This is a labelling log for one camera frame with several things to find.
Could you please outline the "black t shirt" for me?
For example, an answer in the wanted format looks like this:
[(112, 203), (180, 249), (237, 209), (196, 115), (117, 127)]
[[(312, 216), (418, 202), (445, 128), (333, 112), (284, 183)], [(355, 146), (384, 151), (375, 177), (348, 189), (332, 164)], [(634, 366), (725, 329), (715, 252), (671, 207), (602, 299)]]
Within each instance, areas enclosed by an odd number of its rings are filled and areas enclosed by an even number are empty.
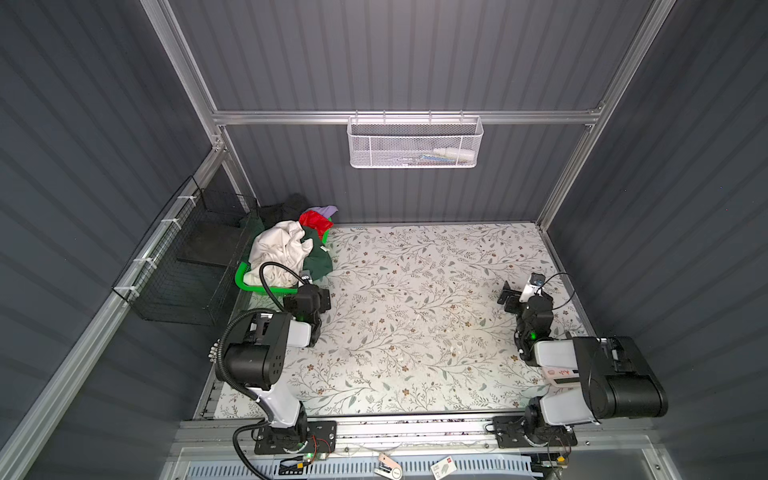
[(264, 227), (269, 229), (283, 221), (298, 221), (309, 208), (310, 202), (304, 195), (292, 193), (282, 203), (262, 206), (259, 217)]

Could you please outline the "white tag left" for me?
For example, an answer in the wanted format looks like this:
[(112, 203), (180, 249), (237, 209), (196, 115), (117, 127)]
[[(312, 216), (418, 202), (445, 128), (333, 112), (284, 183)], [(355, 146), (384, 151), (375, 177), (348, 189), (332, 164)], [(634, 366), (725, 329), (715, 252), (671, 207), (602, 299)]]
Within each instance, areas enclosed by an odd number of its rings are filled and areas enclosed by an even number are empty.
[(373, 472), (388, 480), (402, 480), (404, 474), (402, 466), (384, 453), (378, 454), (378, 463)]

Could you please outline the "white bottle in basket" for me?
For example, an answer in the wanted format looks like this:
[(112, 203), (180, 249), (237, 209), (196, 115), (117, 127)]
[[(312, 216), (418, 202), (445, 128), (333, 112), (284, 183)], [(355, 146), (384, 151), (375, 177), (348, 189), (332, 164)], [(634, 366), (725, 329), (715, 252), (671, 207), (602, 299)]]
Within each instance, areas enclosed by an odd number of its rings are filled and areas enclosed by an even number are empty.
[(433, 154), (455, 163), (474, 163), (476, 152), (455, 147), (435, 148)]

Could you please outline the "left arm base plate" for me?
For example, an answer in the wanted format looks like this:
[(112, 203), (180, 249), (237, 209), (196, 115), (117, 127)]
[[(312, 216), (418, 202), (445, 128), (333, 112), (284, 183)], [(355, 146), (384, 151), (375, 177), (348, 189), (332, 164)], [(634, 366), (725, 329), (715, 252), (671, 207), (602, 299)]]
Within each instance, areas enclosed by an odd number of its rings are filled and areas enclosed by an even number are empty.
[(291, 428), (264, 427), (252, 435), (256, 455), (330, 454), (335, 451), (335, 421), (299, 422)]

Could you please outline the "white tag with red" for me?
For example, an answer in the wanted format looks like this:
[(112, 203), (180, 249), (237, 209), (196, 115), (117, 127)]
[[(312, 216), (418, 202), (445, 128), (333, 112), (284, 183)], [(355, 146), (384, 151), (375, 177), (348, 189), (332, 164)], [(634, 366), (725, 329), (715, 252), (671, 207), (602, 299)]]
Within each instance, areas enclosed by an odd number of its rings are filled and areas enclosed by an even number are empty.
[(443, 480), (458, 470), (456, 462), (451, 456), (445, 457), (432, 464), (430, 471), (435, 480)]

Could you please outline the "purple t shirt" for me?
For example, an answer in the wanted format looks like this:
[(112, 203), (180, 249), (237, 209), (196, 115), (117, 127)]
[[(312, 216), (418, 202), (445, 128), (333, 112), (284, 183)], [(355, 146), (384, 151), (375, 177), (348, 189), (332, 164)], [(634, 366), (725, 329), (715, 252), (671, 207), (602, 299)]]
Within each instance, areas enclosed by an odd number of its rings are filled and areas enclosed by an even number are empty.
[(309, 209), (307, 209), (307, 212), (309, 212), (309, 211), (314, 211), (314, 212), (322, 215), (326, 219), (331, 219), (333, 217), (333, 215), (338, 212), (338, 207), (335, 206), (335, 205), (315, 206), (315, 207), (310, 207)]

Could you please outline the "dark green t shirt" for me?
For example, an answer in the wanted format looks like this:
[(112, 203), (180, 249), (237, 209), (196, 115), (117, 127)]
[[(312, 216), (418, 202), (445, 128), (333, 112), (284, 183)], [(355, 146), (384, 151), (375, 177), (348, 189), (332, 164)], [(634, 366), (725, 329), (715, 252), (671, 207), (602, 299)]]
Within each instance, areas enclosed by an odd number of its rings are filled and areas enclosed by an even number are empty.
[[(307, 236), (311, 237), (314, 240), (314, 247), (310, 255), (304, 260), (303, 269), (299, 273), (296, 273), (296, 272), (295, 273), (300, 274), (301, 272), (307, 272), (313, 281), (319, 280), (333, 270), (331, 256), (325, 244), (318, 237), (316, 231), (308, 227), (303, 227), (303, 228)], [(268, 230), (268, 229), (261, 229), (261, 231), (254, 237), (254, 239), (265, 230)], [(250, 250), (244, 260), (246, 267), (245, 267), (243, 276), (250, 269), (250, 266), (248, 264), (248, 255), (250, 253)]]

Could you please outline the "green laundry basket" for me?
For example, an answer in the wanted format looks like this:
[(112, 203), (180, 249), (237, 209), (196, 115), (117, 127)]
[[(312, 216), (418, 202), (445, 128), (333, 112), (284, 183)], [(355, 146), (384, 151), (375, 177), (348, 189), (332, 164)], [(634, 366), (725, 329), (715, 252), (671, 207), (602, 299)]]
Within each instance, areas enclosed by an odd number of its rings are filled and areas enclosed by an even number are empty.
[(296, 277), (284, 268), (262, 267), (267, 262), (279, 263), (296, 275), (307, 275), (312, 281), (321, 280), (333, 270), (330, 252), (318, 232), (294, 221), (280, 222), (255, 237), (236, 281), (240, 286), (263, 292), (262, 280), (265, 280), (274, 294), (298, 286)]

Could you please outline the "white printed t shirt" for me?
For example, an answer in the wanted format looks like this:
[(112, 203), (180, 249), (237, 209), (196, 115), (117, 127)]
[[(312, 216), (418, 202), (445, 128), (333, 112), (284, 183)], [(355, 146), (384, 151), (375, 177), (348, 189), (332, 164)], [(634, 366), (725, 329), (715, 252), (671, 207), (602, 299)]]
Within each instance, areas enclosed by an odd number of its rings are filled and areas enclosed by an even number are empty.
[(248, 255), (250, 269), (243, 282), (249, 286), (261, 286), (259, 269), (265, 262), (277, 262), (299, 273), (304, 260), (310, 255), (314, 240), (308, 237), (298, 221), (283, 221), (259, 234)]

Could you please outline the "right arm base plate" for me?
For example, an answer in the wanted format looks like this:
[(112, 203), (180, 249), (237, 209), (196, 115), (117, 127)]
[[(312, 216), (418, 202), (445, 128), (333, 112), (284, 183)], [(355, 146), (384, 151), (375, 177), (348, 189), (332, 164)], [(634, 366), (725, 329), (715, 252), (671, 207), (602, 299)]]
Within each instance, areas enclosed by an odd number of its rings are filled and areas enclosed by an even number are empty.
[(575, 432), (566, 426), (552, 426), (539, 419), (523, 415), (495, 416), (490, 423), (491, 433), (500, 448), (564, 447), (578, 445)]

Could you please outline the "pink calculator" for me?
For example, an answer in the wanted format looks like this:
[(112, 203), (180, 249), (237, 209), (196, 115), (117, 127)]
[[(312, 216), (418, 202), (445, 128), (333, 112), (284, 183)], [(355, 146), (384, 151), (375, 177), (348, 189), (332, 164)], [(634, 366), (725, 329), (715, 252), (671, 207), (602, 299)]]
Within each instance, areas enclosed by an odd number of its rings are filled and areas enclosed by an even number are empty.
[(569, 388), (580, 382), (579, 372), (575, 369), (545, 366), (542, 368), (544, 380), (556, 387)]

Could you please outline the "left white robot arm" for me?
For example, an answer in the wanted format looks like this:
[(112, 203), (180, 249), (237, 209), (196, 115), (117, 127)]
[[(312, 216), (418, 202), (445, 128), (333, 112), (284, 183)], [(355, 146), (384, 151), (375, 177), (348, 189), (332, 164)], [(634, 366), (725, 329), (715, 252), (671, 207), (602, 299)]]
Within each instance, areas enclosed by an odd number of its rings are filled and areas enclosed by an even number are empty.
[(321, 315), (331, 294), (314, 284), (277, 296), (273, 306), (245, 310), (233, 317), (209, 351), (216, 378), (257, 403), (265, 418), (254, 432), (258, 453), (302, 452), (310, 426), (304, 405), (287, 386), (283, 370), (288, 350), (319, 340)]

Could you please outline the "cup of markers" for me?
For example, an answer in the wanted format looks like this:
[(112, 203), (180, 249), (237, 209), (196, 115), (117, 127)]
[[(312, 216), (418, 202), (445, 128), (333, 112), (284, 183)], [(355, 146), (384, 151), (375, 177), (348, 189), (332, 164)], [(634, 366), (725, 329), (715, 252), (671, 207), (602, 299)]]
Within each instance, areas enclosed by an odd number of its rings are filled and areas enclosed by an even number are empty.
[(212, 364), (216, 363), (216, 359), (217, 359), (217, 356), (218, 356), (218, 351), (219, 351), (219, 342), (216, 341), (216, 342), (213, 343), (213, 345), (211, 346), (211, 348), (209, 350), (209, 353), (208, 353), (208, 359), (209, 359), (209, 361)]

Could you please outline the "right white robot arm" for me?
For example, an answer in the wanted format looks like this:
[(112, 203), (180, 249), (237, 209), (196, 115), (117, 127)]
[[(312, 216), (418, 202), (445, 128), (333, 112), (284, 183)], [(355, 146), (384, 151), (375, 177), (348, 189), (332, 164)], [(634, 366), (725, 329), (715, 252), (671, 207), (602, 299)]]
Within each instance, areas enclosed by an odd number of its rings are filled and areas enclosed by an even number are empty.
[(573, 447), (573, 428), (613, 418), (657, 418), (666, 392), (633, 339), (626, 336), (551, 336), (556, 307), (547, 278), (532, 274), (521, 290), (504, 283), (497, 303), (515, 316), (521, 360), (541, 371), (549, 388), (520, 414), (492, 420), (501, 448)]

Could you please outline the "red t shirt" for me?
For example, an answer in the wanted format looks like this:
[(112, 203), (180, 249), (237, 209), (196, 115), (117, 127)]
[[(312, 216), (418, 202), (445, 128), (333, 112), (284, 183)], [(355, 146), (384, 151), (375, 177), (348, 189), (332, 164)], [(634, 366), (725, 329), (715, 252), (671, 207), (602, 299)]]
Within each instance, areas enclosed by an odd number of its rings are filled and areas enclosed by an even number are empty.
[(316, 231), (321, 240), (326, 239), (327, 232), (330, 231), (334, 223), (327, 217), (315, 210), (308, 210), (302, 213), (298, 222), (303, 227), (308, 227)]

